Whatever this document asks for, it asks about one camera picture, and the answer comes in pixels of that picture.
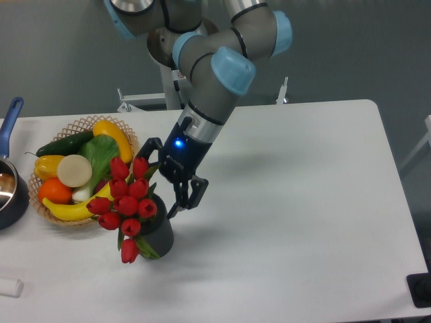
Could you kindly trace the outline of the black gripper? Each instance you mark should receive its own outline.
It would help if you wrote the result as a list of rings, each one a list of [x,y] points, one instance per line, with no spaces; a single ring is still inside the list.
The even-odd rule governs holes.
[[[192,138],[187,133],[191,121],[176,123],[165,144],[159,137],[150,137],[136,157],[144,157],[150,167],[159,165],[160,173],[173,184],[175,202],[167,214],[172,219],[178,212],[194,209],[199,205],[209,181],[195,175],[196,169],[212,146]],[[157,160],[150,156],[156,152]]]

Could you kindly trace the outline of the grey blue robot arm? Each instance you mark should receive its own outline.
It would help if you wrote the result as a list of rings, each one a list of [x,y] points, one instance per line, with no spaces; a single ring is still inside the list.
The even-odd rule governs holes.
[[[208,182],[196,174],[238,101],[256,74],[257,59],[274,57],[292,43],[292,25],[266,1],[225,1],[231,28],[209,33],[200,1],[106,1],[105,7],[125,38],[158,33],[154,59],[177,69],[192,85],[167,140],[148,139],[139,156],[158,152],[160,173],[174,187],[168,212],[197,207]]]

